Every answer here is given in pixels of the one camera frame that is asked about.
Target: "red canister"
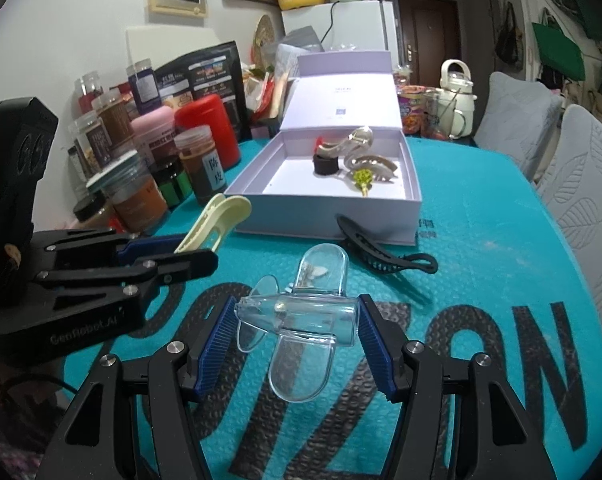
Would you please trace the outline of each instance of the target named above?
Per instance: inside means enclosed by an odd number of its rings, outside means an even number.
[[[174,122],[181,130],[207,124],[212,130],[212,138],[224,170],[235,166],[241,160],[239,143],[236,141],[225,105],[218,94],[206,95],[176,110]]]

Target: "gray chair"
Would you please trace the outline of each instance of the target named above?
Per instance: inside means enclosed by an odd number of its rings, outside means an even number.
[[[565,111],[537,192],[572,247],[602,325],[602,124],[585,108]]]
[[[562,98],[542,83],[490,75],[485,115],[474,136],[477,146],[508,155],[532,180],[561,113]]]

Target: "pink jar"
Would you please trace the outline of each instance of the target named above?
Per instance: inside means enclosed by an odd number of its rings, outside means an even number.
[[[132,121],[134,145],[150,166],[178,154],[174,144],[174,110],[162,106]]]

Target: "pink lid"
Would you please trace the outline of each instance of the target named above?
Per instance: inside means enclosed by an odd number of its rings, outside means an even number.
[[[133,119],[131,124],[136,136],[144,136],[169,123],[174,123],[174,110],[169,106],[162,106]]]

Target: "door frame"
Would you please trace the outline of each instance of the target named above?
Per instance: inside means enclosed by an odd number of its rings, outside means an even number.
[[[465,9],[463,0],[452,0],[456,2],[456,12],[458,14],[459,33],[461,37],[461,61],[467,62],[467,38],[465,35]],[[392,0],[394,14],[396,16],[397,41],[399,43],[399,60],[402,64],[406,63],[405,45],[403,43],[403,25],[401,23],[401,9],[399,9],[399,0]]]

